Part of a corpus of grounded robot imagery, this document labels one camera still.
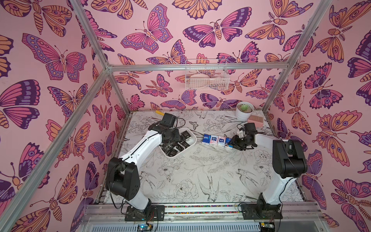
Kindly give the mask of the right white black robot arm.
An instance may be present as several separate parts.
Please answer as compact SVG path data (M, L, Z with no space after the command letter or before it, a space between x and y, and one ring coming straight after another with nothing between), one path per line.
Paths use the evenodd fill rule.
M275 176L260 194L257 207L261 211L278 210L283 205L281 197L286 188L308 170L302 142L258 133L254 123L244 124L240 131L242 136L235 135L227 143L234 149L245 151L261 146L272 151Z

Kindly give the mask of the light pink tissue pack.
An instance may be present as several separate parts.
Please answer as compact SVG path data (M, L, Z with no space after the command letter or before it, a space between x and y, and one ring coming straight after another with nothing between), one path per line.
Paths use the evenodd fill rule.
M225 147L225 144L226 144L226 137L224 136L219 136L218 137L218 140L217 140L217 145L219 147Z

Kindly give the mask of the blue pocket tissue pack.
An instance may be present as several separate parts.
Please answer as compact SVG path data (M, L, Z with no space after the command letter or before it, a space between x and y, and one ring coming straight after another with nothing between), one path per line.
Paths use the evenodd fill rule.
M202 144L204 144L204 145L210 145L210 141L211 141L211 135L204 134L203 135Z

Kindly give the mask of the white plastic storage box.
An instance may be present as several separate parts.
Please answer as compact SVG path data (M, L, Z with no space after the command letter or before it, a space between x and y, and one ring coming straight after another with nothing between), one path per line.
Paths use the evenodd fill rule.
M169 129L165 135L166 140L159 145L159 148L168 158L174 159L184 155L197 143L197 137L187 127Z

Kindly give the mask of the pink white tissue pack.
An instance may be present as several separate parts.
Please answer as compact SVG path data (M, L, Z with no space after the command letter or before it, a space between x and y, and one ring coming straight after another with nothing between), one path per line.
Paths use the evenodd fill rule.
M219 138L219 136L217 136L217 135L210 135L210 143L209 144L211 146L217 146L218 138Z

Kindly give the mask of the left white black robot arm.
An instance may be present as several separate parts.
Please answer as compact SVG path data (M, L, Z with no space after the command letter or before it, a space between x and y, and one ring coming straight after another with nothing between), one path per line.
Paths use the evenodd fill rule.
M108 163L105 187L111 194L124 198L132 208L144 211L151 201L140 189L139 169L152 151L166 142L179 142L177 117L165 113L162 120L149 126L144 137L127 153L111 158Z

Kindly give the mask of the blue cartoon tissue pack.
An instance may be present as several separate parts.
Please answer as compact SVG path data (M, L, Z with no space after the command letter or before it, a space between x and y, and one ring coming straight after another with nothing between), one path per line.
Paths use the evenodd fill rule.
M232 139L227 137L225 142L225 148L227 149L233 149L233 144L231 144Z

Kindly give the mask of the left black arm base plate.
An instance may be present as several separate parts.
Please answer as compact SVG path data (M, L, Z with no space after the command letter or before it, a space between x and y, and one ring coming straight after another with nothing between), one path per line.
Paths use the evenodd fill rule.
M165 206L154 205L145 210L138 210L132 206L128 206L125 213L125 221L164 221Z

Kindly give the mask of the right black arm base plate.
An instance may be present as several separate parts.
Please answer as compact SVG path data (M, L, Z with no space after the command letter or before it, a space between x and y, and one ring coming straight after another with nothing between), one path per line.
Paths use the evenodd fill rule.
M239 212L242 213L244 220L271 220L283 218L281 205L240 203L237 208Z

